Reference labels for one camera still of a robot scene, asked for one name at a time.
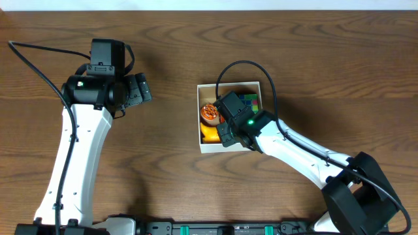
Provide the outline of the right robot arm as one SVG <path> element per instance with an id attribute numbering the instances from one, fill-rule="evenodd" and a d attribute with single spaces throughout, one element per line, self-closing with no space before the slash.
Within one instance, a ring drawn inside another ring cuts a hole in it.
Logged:
<path id="1" fill-rule="evenodd" d="M 223 146 L 237 142 L 275 157 L 313 182 L 327 211 L 311 225 L 291 223 L 281 234 L 388 234 L 400 199 L 377 161 L 367 153 L 338 153 L 290 129 L 274 114 L 254 113 L 234 92 L 214 106 L 225 121 L 217 126 Z"/>

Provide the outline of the orange round disc toy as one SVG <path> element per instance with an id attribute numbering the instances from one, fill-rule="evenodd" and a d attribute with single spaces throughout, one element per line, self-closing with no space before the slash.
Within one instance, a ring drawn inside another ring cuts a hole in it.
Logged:
<path id="1" fill-rule="evenodd" d="M 219 112 L 213 104 L 205 104 L 200 109 L 201 121 L 206 125 L 216 126 L 219 124 Z"/>

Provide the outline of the white cardboard box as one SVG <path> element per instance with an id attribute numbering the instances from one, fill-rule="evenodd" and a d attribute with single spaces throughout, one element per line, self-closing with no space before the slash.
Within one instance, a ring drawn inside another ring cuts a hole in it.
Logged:
<path id="1" fill-rule="evenodd" d="M 234 144 L 230 147 L 224 148 L 222 143 L 204 143 L 204 135 L 201 132 L 200 122 L 206 126 L 214 127 L 219 124 L 219 120 L 205 121 L 201 117 L 201 108 L 206 104 L 213 104 L 216 101 L 216 85 L 215 84 L 201 84 L 197 86 L 197 113 L 198 113 L 198 129 L 199 129 L 199 147 L 201 153 L 222 153 L 222 152 L 237 152 L 237 151 L 249 151 L 242 147 L 240 143 Z M 257 105 L 261 109 L 263 102 L 261 98 L 261 88 L 259 82 L 235 82 L 224 83 L 218 86 L 220 95 L 226 94 L 229 91 L 234 91 L 237 95 L 256 94 Z"/>

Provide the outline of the colourful puzzle cube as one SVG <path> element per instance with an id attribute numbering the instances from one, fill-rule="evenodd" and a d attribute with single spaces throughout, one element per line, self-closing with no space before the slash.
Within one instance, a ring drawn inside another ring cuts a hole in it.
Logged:
<path id="1" fill-rule="evenodd" d="M 238 98 L 256 114 L 259 111 L 257 94 L 239 94 Z"/>

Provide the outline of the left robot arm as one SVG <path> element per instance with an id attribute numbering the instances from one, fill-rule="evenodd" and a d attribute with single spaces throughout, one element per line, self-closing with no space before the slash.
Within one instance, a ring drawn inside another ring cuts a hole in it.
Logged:
<path id="1" fill-rule="evenodd" d="M 93 222 L 93 192 L 105 138 L 117 113 L 152 99 L 146 77 L 131 74 L 125 62 L 130 45 L 93 39 L 89 63 L 81 65 L 57 88 L 34 64 L 17 56 L 57 93 L 64 106 L 56 161 L 46 194 L 31 224 L 18 224 L 16 234 L 138 234 L 143 229 L 129 215 L 112 215 Z"/>

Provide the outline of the orange dinosaur toy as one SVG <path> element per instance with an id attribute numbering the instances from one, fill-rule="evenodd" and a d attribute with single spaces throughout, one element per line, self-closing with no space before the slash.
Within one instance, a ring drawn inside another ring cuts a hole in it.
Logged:
<path id="1" fill-rule="evenodd" d="M 206 126 L 203 123 L 200 123 L 202 142 L 204 144 L 220 144 L 221 140 L 219 138 L 216 127 Z"/>

